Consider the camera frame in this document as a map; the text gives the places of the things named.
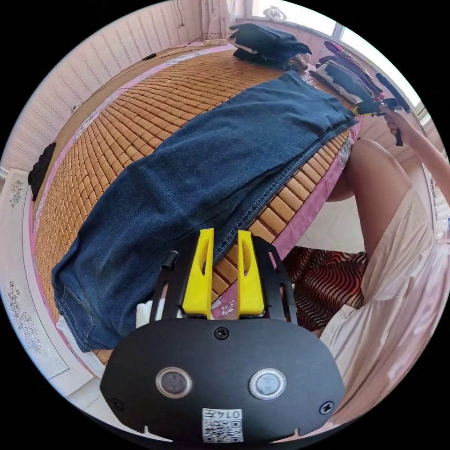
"red striped cloth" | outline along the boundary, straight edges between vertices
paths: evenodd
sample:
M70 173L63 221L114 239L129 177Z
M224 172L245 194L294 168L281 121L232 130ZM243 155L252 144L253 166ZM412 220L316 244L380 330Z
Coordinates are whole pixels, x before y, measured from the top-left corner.
M366 253L294 247L283 262L295 284L299 325L307 330L323 328L343 305L362 306Z

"floor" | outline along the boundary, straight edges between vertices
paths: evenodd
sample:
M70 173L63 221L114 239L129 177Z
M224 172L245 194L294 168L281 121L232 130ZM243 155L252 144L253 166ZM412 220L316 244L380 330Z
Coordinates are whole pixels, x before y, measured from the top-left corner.
M355 199L325 203L297 245L347 253L364 251Z

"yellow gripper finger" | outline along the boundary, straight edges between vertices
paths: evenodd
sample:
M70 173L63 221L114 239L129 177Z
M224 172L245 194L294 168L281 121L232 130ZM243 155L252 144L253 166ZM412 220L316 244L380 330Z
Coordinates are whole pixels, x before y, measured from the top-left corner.
M201 230L182 305L187 315L211 318L213 249L214 228Z
M238 317L264 313L263 290L250 231L238 231Z

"qr code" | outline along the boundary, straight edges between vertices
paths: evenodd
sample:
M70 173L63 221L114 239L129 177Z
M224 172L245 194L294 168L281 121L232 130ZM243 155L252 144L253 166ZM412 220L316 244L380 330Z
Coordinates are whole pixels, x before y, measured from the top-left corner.
M243 442L242 410L203 409L203 441Z

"bamboo sleeping mat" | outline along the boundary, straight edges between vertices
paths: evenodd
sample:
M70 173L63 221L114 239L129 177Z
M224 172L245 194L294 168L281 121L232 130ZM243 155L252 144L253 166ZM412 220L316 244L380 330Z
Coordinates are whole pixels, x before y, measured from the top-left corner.
M36 233L36 268L51 314L51 270L74 241L78 230L105 189L133 161L150 155L158 145L195 116L209 111L242 90L278 78L280 71L250 65L233 51L204 54L150 75L110 103L75 141L48 189ZM302 78L332 93L304 73ZM341 102L352 107L343 98ZM249 230L272 242L299 211L326 174L349 130L324 145L297 171L261 211ZM216 265L213 300L237 278L237 247ZM109 351L95 352L103 363Z

